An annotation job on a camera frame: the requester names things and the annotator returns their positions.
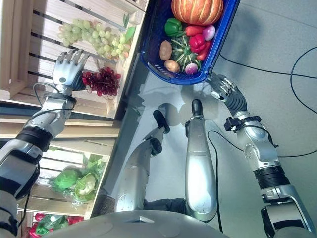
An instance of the wooden crate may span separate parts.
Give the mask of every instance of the wooden crate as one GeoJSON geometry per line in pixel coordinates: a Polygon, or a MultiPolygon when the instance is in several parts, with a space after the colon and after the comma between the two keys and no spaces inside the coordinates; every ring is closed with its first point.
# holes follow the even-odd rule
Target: wooden crate
{"type": "MultiPolygon", "coordinates": [[[[114,118],[124,85],[130,76],[143,24],[148,0],[2,0],[0,37],[0,99],[7,102],[38,106],[32,85],[35,82],[52,83],[54,61],[70,48],[83,49],[89,53],[85,69],[98,71],[109,66],[121,74],[120,88],[116,97],[110,99],[85,90],[73,92],[77,99],[75,112],[114,118]],[[114,62],[97,55],[87,41],[65,47],[57,37],[62,23],[72,23],[74,18],[98,21],[112,32],[125,31],[123,16],[129,15],[129,26],[136,26],[129,57],[114,62]]],[[[43,94],[49,91],[44,87],[43,94]]]]}
{"type": "MultiPolygon", "coordinates": [[[[48,150],[43,154],[40,160],[40,177],[39,185],[35,184],[31,190],[31,196],[27,204],[28,212],[40,212],[46,214],[83,216],[89,219],[95,205],[97,196],[89,203],[81,206],[74,206],[71,198],[64,197],[60,193],[52,191],[49,186],[44,185],[43,179],[56,177],[64,168],[68,166],[81,168],[83,166],[83,153],[87,157],[90,154],[102,155],[103,161],[106,162],[105,169],[101,175],[100,181],[103,180],[108,161],[111,156],[115,139],[101,138],[91,140],[66,140],[53,141],[51,146],[60,148],[61,150],[48,150]]],[[[26,198],[19,202],[18,211],[23,211],[26,198]]]]}

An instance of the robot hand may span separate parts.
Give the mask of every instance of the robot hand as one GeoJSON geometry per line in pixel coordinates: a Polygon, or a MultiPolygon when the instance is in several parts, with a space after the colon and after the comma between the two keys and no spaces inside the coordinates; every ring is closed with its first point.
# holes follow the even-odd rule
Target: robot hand
{"type": "Polygon", "coordinates": [[[226,76],[211,73],[206,82],[211,85],[211,95],[223,101],[230,113],[234,116],[237,112],[247,110],[247,101],[238,87],[226,76]]]}
{"type": "Polygon", "coordinates": [[[82,71],[89,55],[84,54],[79,61],[83,50],[78,50],[74,57],[74,50],[62,52],[56,61],[53,71],[53,82],[58,90],[66,95],[72,91],[84,90],[85,85],[82,81],[82,71]]]}

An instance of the wire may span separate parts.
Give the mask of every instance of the wire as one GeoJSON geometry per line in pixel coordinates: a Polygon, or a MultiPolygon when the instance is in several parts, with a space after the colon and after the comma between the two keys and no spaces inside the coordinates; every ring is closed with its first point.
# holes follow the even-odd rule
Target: wire
{"type": "Polygon", "coordinates": [[[23,211],[23,217],[22,217],[21,221],[19,222],[18,227],[20,227],[20,226],[22,225],[22,223],[23,223],[23,221],[24,221],[24,219],[25,219],[25,216],[26,216],[26,208],[27,208],[27,206],[28,206],[28,202],[29,202],[29,199],[30,199],[30,195],[31,195],[31,191],[29,191],[28,196],[27,196],[27,198],[26,198],[25,205],[24,205],[24,211],[23,211]]]}
{"type": "Polygon", "coordinates": [[[40,103],[40,105],[41,105],[41,107],[43,106],[42,105],[42,103],[41,103],[41,101],[40,101],[40,98],[39,98],[39,95],[38,95],[38,92],[36,91],[36,86],[38,86],[38,85],[46,85],[46,86],[49,86],[49,87],[51,87],[51,88],[53,88],[53,89],[55,89],[57,92],[60,92],[54,85],[51,85],[51,84],[49,84],[49,83],[43,83],[43,82],[39,82],[39,83],[35,83],[35,84],[33,84],[33,91],[34,91],[34,93],[35,93],[35,96],[36,96],[36,99],[38,100],[38,102],[40,103]]]}
{"type": "MultiPolygon", "coordinates": [[[[234,145],[233,143],[231,143],[227,138],[225,138],[221,133],[219,133],[218,131],[215,131],[215,130],[210,130],[209,132],[214,132],[218,135],[220,135],[225,141],[227,141],[230,145],[232,145],[234,148],[240,150],[240,151],[244,151],[242,149],[240,149],[238,146],[234,145]]],[[[305,156],[305,155],[311,155],[313,153],[316,153],[317,150],[314,150],[314,151],[311,151],[311,152],[308,152],[308,153],[305,153],[305,154],[301,154],[301,155],[288,155],[288,156],[278,156],[279,158],[292,158],[292,157],[301,157],[301,156],[305,156]]]]}
{"type": "Polygon", "coordinates": [[[308,51],[306,51],[305,53],[303,53],[301,56],[298,57],[298,59],[296,60],[295,64],[293,65],[293,68],[292,68],[292,71],[291,71],[291,77],[290,77],[290,83],[291,83],[291,88],[292,88],[292,91],[293,91],[293,94],[295,95],[295,97],[297,98],[297,100],[303,104],[304,107],[306,107],[307,109],[311,110],[312,112],[314,112],[315,114],[317,114],[317,112],[313,109],[311,109],[310,107],[308,107],[305,103],[303,103],[302,100],[300,100],[297,96],[297,94],[295,93],[294,91],[294,87],[293,87],[293,71],[295,69],[295,66],[297,65],[298,61],[301,59],[301,57],[303,57],[305,54],[307,54],[308,52],[314,50],[314,49],[317,49],[317,46],[316,47],[313,47],[311,49],[309,49],[308,51]]]}
{"type": "Polygon", "coordinates": [[[217,153],[216,147],[214,146],[214,144],[213,144],[212,141],[210,140],[210,137],[209,137],[209,133],[210,133],[210,132],[211,132],[211,130],[208,131],[207,137],[208,137],[208,140],[210,141],[210,143],[211,143],[211,145],[213,146],[214,151],[215,151],[215,153],[216,153],[216,202],[217,202],[217,217],[218,217],[219,230],[223,233],[222,223],[221,223],[221,217],[220,217],[220,208],[219,208],[218,153],[217,153]]]}
{"type": "Polygon", "coordinates": [[[276,71],[271,71],[271,70],[256,68],[256,67],[252,67],[252,66],[249,66],[249,65],[246,65],[246,64],[243,64],[243,63],[238,63],[238,62],[232,61],[232,60],[230,60],[230,59],[227,59],[227,58],[226,58],[225,56],[223,56],[222,54],[219,54],[219,55],[220,55],[221,57],[223,57],[226,61],[229,61],[229,62],[231,62],[231,63],[235,63],[235,64],[237,64],[237,65],[241,65],[241,66],[244,66],[244,67],[247,67],[247,68],[252,68],[252,69],[259,70],[259,71],[263,71],[263,72],[283,74],[283,75],[293,75],[293,76],[299,76],[299,77],[317,79],[317,77],[307,76],[307,75],[303,75],[303,74],[291,74],[291,73],[276,72],[276,71]]]}

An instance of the green vegetable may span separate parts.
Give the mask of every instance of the green vegetable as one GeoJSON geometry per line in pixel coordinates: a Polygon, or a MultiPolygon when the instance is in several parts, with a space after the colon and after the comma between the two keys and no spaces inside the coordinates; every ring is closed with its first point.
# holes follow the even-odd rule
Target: green vegetable
{"type": "Polygon", "coordinates": [[[182,23],[176,18],[169,18],[165,23],[165,33],[168,36],[182,36],[184,35],[182,23]]]}
{"type": "Polygon", "coordinates": [[[55,185],[59,189],[67,189],[76,184],[79,173],[74,169],[66,169],[55,178],[55,185]]]}
{"type": "Polygon", "coordinates": [[[173,51],[171,59],[177,62],[180,66],[182,72],[185,71],[185,68],[190,63],[199,64],[196,59],[197,54],[190,50],[189,46],[189,37],[186,35],[180,37],[173,37],[171,39],[173,51]]]}
{"type": "Polygon", "coordinates": [[[75,187],[75,196],[78,201],[89,201],[95,197],[95,187],[97,185],[96,177],[88,173],[77,181],[75,187]]]}
{"type": "Polygon", "coordinates": [[[127,31],[125,32],[125,41],[130,40],[133,37],[135,32],[136,26],[130,26],[127,31]]]}

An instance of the cabbage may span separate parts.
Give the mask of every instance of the cabbage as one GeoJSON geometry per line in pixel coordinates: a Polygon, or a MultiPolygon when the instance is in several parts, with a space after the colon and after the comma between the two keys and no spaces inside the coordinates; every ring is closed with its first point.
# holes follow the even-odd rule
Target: cabbage
{"type": "Polygon", "coordinates": [[[75,196],[79,201],[89,201],[95,198],[97,180],[92,173],[88,173],[77,181],[75,196]]]}
{"type": "Polygon", "coordinates": [[[55,178],[55,185],[60,189],[67,189],[76,184],[79,173],[73,169],[66,169],[55,178]]]}

